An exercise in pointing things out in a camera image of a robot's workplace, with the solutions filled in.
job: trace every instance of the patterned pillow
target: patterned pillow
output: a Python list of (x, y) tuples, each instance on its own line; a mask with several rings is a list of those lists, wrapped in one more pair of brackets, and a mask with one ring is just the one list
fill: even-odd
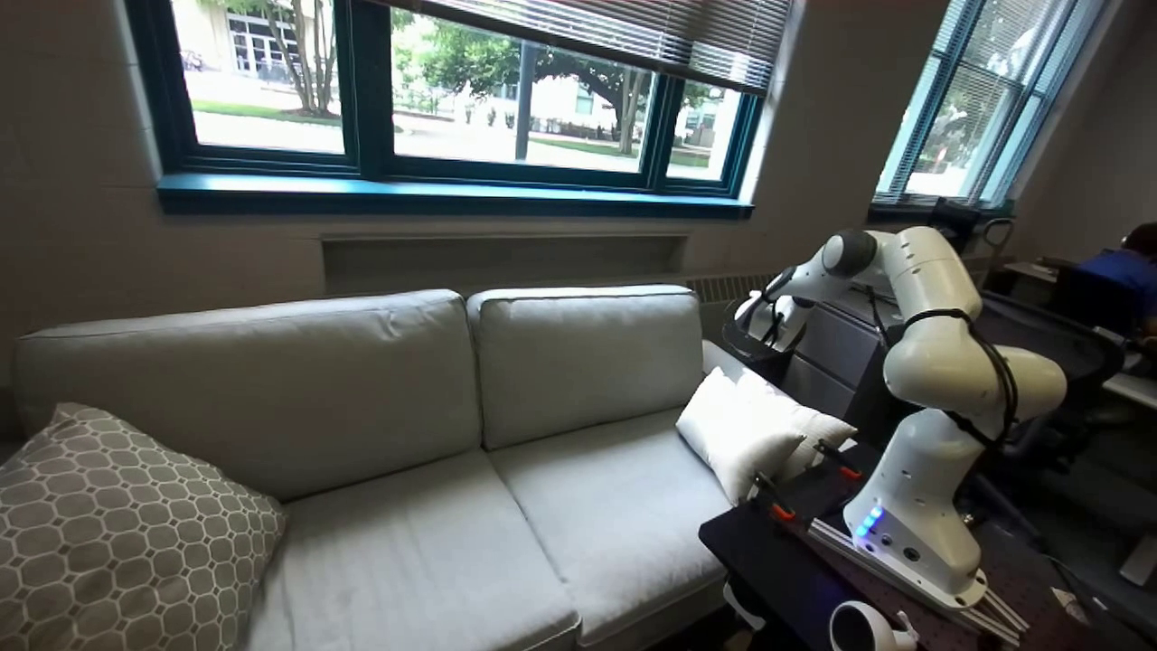
[(234, 649), (280, 534), (276, 500), (58, 404), (0, 467), (0, 649)]

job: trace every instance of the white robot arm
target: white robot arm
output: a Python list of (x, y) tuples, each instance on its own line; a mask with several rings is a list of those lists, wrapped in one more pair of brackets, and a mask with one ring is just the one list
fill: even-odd
[(805, 329), (811, 303), (838, 297), (858, 279), (887, 283), (892, 294), (904, 327), (881, 358), (881, 382), (917, 412), (901, 418), (874, 474), (845, 503), (843, 523), (852, 550), (904, 587), (939, 609), (972, 609), (989, 587), (954, 493), (1011, 418), (1044, 417), (1062, 400), (1062, 369), (972, 336), (983, 302), (934, 227), (832, 236), (805, 263), (744, 302), (734, 320), (749, 336), (790, 355)]

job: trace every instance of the white couch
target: white couch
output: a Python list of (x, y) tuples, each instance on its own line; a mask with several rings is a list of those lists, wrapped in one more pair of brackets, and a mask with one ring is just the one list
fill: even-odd
[(251, 649), (647, 649), (720, 603), (673, 429), (720, 358), (679, 287), (423, 289), (44, 329), (15, 387), (286, 503)]

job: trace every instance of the window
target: window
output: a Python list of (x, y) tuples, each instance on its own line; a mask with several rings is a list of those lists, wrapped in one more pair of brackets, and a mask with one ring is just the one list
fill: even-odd
[(744, 159), (801, 17), (795, 0), (127, 9), (162, 197), (197, 192), (200, 210), (293, 188), (309, 206), (362, 192), (406, 210), (549, 199), (744, 215)]
[(1104, 0), (950, 0), (874, 206), (1004, 210)]

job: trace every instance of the wall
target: wall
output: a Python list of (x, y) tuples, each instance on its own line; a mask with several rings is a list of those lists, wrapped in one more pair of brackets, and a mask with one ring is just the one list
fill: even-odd
[(324, 294), (322, 236), (686, 236), (686, 275), (770, 275), (864, 220), (937, 0), (814, 0), (749, 223), (170, 220), (116, 0), (0, 0), (0, 358), (38, 327)]
[(1017, 256), (1080, 261), (1157, 220), (1157, 9), (1124, 0), (1017, 210)]

